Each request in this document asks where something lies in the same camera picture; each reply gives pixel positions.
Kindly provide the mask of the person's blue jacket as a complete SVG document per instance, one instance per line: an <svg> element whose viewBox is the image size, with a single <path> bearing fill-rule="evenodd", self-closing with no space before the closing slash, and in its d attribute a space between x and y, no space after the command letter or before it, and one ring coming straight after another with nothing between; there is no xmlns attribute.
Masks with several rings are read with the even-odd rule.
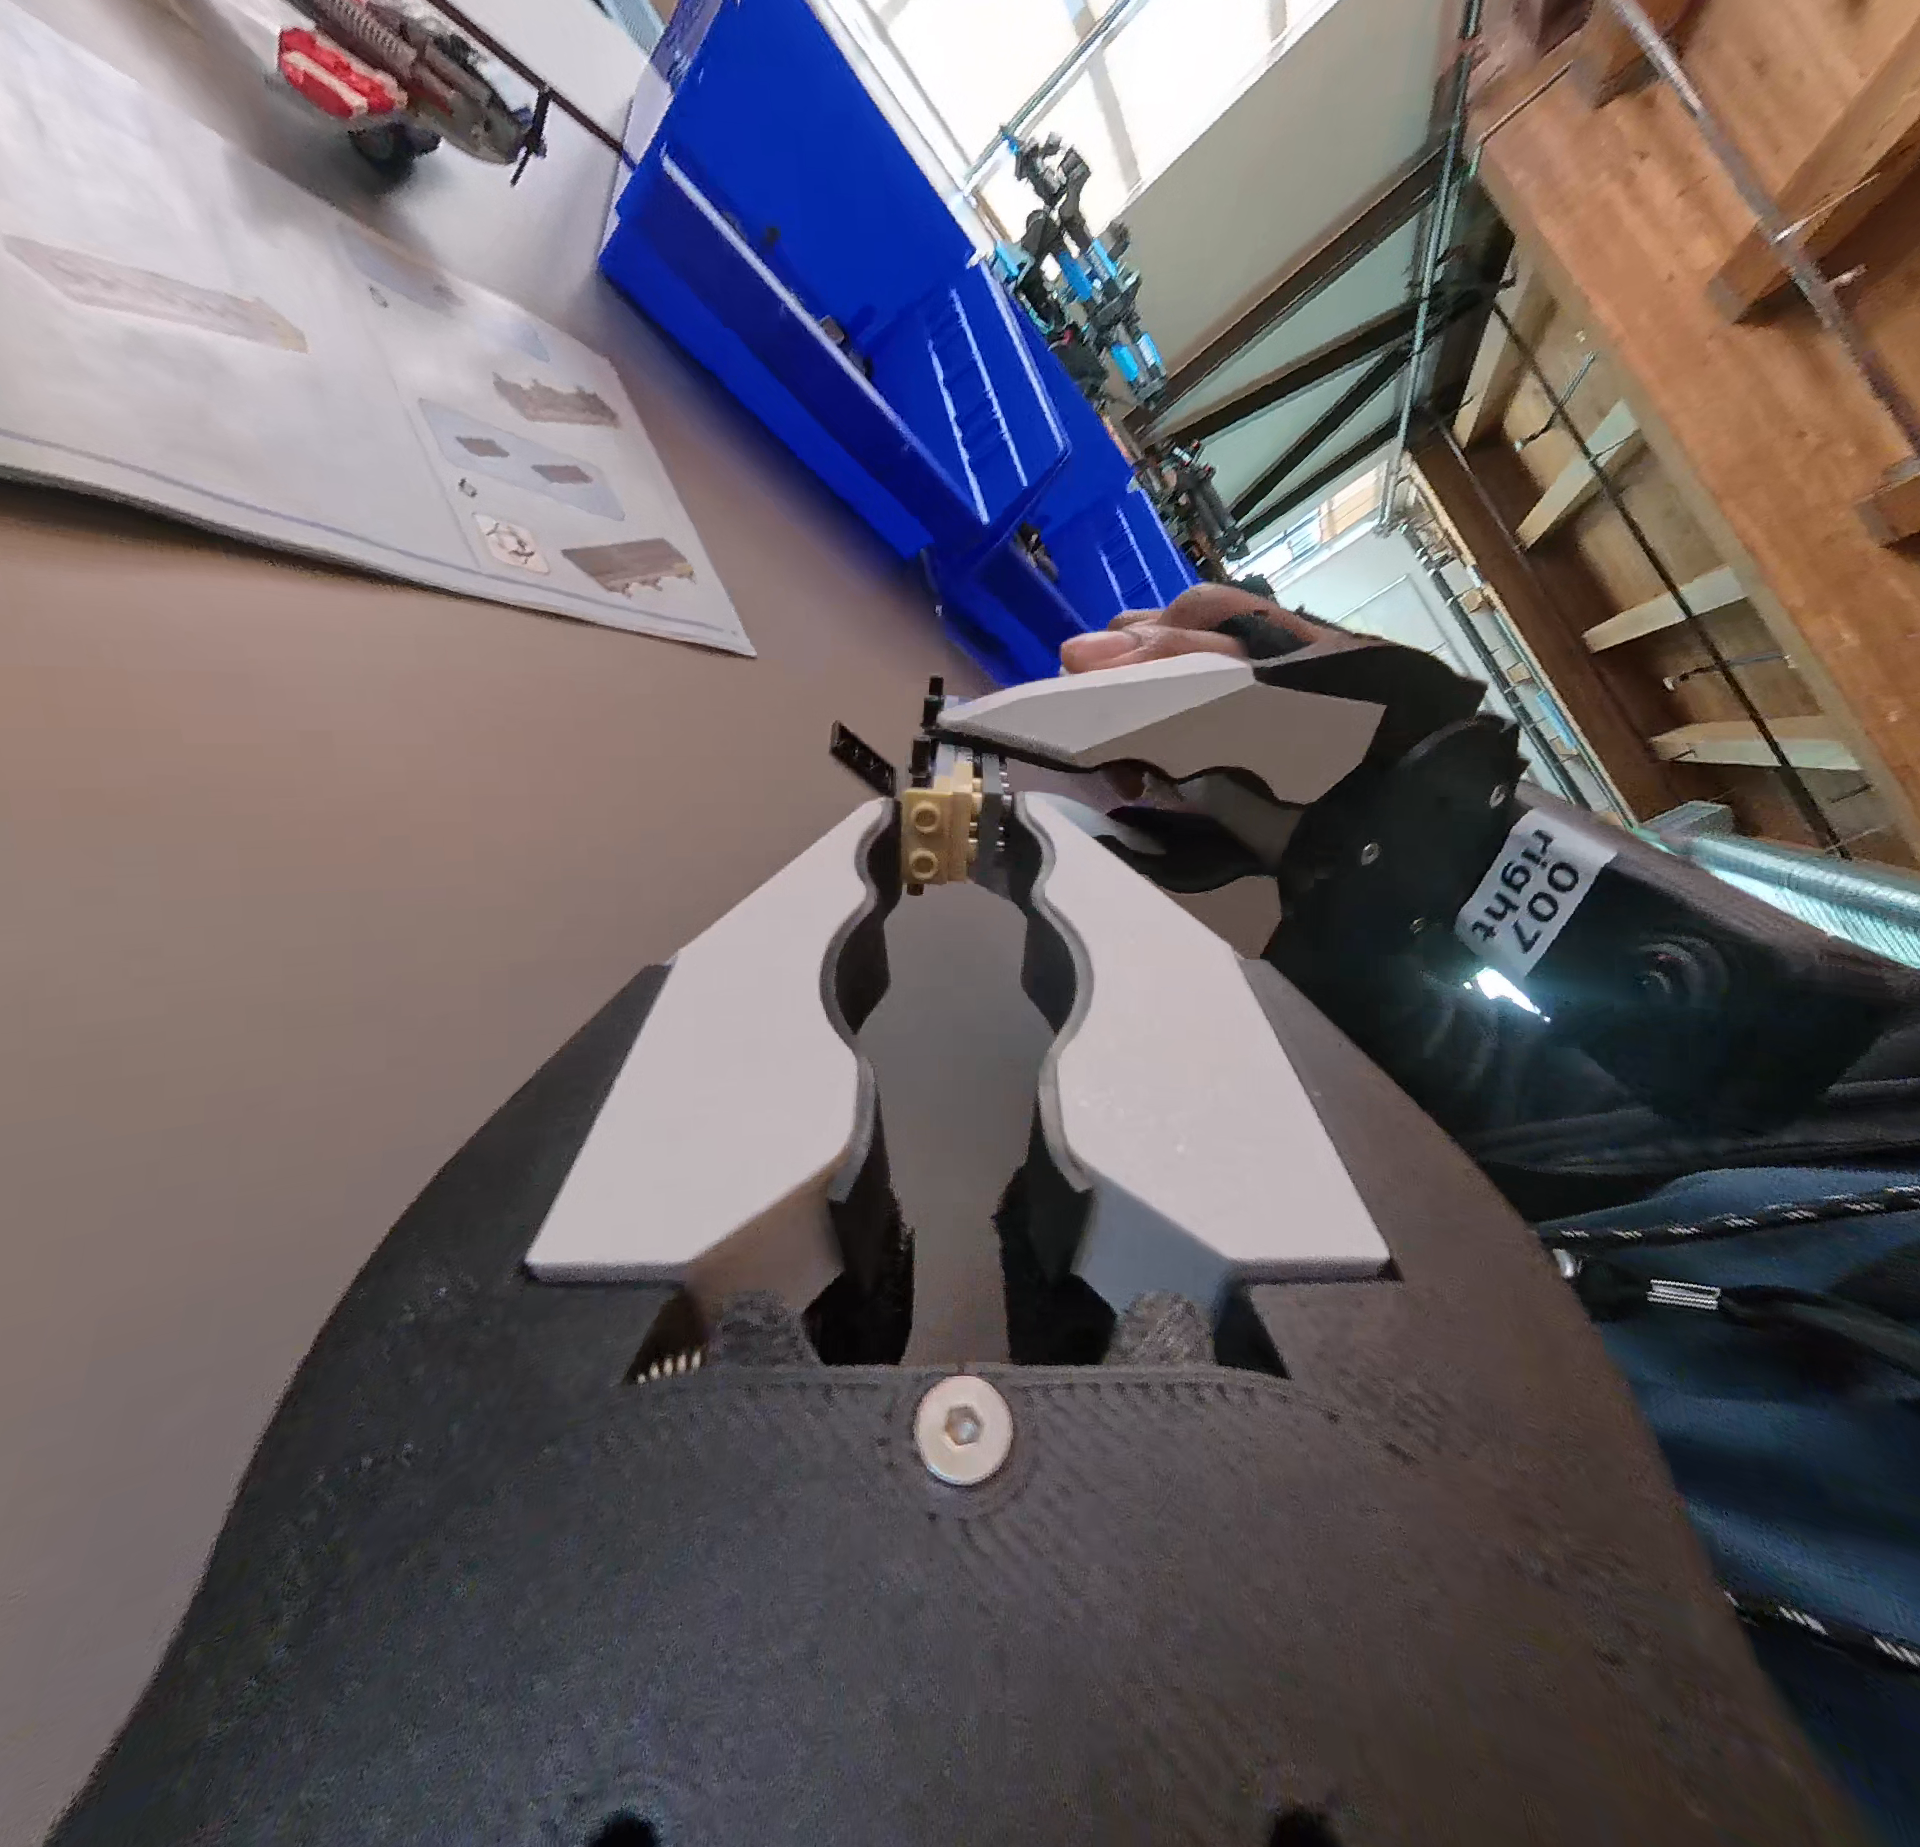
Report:
<svg viewBox="0 0 1920 1847"><path fill-rule="evenodd" d="M1916 1171L1720 1170L1539 1226L1633 1228L1904 1185ZM1918 1641L1918 1210L1549 1254L1627 1380L1720 1590ZM1745 1629L1876 1835L1914 1844L1918 1674Z"/></svg>

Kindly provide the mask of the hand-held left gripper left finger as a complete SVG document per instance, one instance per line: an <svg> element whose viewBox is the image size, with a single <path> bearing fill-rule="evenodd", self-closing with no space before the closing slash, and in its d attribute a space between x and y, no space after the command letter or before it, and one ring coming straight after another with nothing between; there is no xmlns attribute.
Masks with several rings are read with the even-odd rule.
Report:
<svg viewBox="0 0 1920 1847"><path fill-rule="evenodd" d="M831 1186L875 1120L831 971L878 912L861 804L666 965L524 1267L543 1283L824 1290Z"/></svg>

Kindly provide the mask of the small blue plastic bin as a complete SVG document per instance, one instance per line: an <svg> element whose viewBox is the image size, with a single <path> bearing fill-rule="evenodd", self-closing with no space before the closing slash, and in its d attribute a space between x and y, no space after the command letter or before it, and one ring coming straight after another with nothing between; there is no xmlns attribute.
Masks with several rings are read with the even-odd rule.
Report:
<svg viewBox="0 0 1920 1847"><path fill-rule="evenodd" d="M998 443L978 461L987 536L935 555L948 632L1001 686L1061 669L1061 647L1197 584L1137 468L1061 356L979 261L954 297L984 358Z"/></svg>

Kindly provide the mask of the speckled black drawstring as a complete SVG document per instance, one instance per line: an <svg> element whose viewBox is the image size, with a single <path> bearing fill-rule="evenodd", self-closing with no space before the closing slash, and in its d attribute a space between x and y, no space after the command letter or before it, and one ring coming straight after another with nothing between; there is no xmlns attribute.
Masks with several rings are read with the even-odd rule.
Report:
<svg viewBox="0 0 1920 1847"><path fill-rule="evenodd" d="M1797 1603L1772 1598L1763 1593L1722 1590L1722 1598L1733 1615L1749 1629L1763 1629L1774 1635L1799 1637L1824 1650L1840 1651L1855 1662L1886 1667L1898 1674L1918 1674L1918 1641L1888 1635L1858 1621L1821 1615Z"/></svg>
<svg viewBox="0 0 1920 1847"><path fill-rule="evenodd" d="M1633 1228L1585 1228L1571 1220L1539 1226L1539 1242L1553 1254L1578 1259L1624 1254L1633 1248L1660 1248L1741 1240L1749 1235L1803 1231L1824 1226L1855 1226L1886 1214L1918 1210L1918 1186L1877 1186L1869 1190L1828 1193L1797 1204L1763 1204L1750 1210L1724 1210L1684 1220L1657 1220Z"/></svg>

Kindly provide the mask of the toy brick instruction booklet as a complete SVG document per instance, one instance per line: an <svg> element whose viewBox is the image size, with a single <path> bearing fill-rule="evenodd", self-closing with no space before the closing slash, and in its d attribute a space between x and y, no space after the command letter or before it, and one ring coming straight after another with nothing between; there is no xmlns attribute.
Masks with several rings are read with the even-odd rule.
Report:
<svg viewBox="0 0 1920 1847"><path fill-rule="evenodd" d="M5 2L5 477L754 657L611 362Z"/></svg>

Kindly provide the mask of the person's right forearm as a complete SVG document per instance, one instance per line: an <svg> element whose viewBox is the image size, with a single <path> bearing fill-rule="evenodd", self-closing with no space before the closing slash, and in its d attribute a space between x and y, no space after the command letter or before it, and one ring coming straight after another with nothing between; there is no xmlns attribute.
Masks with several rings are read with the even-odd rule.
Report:
<svg viewBox="0 0 1920 1847"><path fill-rule="evenodd" d="M1818 1168L1916 1171L1918 1031L1898 1028L1832 1088L1763 1125L1677 1125L1584 1054L1527 1075L1482 1123L1450 1135L1526 1220L1623 1209L1701 1171Z"/></svg>

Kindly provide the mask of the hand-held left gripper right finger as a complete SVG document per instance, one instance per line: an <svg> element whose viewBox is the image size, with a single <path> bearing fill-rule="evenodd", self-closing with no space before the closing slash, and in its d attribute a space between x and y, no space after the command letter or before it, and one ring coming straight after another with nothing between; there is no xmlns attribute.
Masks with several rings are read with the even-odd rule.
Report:
<svg viewBox="0 0 1920 1847"><path fill-rule="evenodd" d="M1242 1283L1371 1282L1390 1252L1247 961L1093 833L1024 794L1029 994L1054 1027L1037 1085L1037 1248L1126 1312L1222 1312Z"/></svg>

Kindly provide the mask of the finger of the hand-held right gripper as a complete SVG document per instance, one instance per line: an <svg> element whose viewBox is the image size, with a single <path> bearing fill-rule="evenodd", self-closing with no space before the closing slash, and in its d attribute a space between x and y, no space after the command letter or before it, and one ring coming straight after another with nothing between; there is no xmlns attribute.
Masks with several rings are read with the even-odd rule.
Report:
<svg viewBox="0 0 1920 1847"><path fill-rule="evenodd" d="M1244 660L1181 655L948 705L931 736L1049 770L1227 776L1271 804L1316 804L1359 770L1385 714L1377 703L1264 680Z"/></svg>
<svg viewBox="0 0 1920 1847"><path fill-rule="evenodd" d="M1116 804L1096 813L1096 838L1153 885L1202 895L1242 879L1281 883L1301 804L1276 800L1238 770L1171 780L1122 763L1098 778Z"/></svg>

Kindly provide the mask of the tan grey toy brick assembly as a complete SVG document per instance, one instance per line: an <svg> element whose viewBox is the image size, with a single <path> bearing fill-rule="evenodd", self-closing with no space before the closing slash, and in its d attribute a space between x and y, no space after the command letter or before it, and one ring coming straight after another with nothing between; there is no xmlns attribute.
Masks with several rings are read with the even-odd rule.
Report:
<svg viewBox="0 0 1920 1847"><path fill-rule="evenodd" d="M933 674L905 768L842 722L834 722L827 752L868 791L897 805L899 894L917 897L941 885L973 883L1007 900L1012 759L948 736L948 708L946 676Z"/></svg>

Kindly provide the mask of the red grey toy brick plane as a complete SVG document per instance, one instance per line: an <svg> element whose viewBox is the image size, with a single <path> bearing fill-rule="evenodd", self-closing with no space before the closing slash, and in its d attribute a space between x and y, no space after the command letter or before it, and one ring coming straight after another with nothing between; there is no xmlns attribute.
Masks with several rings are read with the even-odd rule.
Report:
<svg viewBox="0 0 1920 1847"><path fill-rule="evenodd" d="M546 87L515 105L464 29L385 0L292 0L276 39L283 84L340 121L379 169L451 147L516 178L544 156Z"/></svg>

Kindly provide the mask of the person's right hand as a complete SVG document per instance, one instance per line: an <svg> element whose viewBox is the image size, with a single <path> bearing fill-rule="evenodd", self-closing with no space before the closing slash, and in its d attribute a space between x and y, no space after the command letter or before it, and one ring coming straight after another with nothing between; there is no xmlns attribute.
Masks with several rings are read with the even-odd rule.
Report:
<svg viewBox="0 0 1920 1847"><path fill-rule="evenodd" d="M1090 674L1183 655L1281 660L1337 639L1325 622L1242 586L1196 584L1165 609L1120 612L1104 629L1072 637L1061 667L1064 674Z"/></svg>

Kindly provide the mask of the grey desk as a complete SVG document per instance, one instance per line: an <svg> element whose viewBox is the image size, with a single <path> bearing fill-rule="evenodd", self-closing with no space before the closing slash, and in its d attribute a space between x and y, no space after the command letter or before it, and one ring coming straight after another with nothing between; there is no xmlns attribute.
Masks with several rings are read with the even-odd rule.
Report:
<svg viewBox="0 0 1920 1847"><path fill-rule="evenodd" d="M931 674L873 534L593 268L613 158L397 190L177 10L14 0L619 372L754 660L5 487L5 1843L156 1667L279 1396L440 1168L861 800Z"/></svg>

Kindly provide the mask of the large blue plastic bin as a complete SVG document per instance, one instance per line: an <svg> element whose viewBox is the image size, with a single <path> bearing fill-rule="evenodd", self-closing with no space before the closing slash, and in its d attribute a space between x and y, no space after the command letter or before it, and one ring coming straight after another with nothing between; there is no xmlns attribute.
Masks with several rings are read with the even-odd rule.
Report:
<svg viewBox="0 0 1920 1847"><path fill-rule="evenodd" d="M601 270L897 555L1043 524L1043 344L807 0L677 0Z"/></svg>

